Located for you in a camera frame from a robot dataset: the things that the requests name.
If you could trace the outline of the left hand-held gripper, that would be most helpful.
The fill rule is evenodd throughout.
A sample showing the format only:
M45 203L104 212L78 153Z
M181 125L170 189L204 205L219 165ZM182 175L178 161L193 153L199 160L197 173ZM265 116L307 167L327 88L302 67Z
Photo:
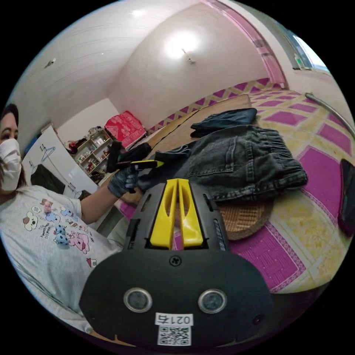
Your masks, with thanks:
M116 159L116 170L122 170L131 165L135 169L154 169L164 165L164 162L159 160L144 160L151 151L152 147L148 143L142 143L128 151L120 147Z

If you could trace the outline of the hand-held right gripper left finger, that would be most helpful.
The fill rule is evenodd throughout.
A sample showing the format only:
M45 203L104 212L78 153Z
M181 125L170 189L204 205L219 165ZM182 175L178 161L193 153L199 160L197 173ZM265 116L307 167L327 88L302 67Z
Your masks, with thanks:
M166 181L150 237L153 247L172 247L175 226L178 180Z

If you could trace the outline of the person's left hand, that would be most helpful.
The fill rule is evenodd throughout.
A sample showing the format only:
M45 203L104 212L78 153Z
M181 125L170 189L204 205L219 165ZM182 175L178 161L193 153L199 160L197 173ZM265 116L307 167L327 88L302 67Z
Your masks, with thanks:
M126 193L136 193L138 183L138 172L135 165L130 165L114 174L108 183L108 190L117 198Z

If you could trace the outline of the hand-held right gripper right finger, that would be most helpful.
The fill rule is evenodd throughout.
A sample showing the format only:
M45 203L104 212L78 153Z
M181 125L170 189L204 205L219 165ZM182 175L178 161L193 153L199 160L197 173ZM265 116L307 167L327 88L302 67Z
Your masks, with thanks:
M184 248L201 247L203 235L190 183L187 179L178 180L180 233Z

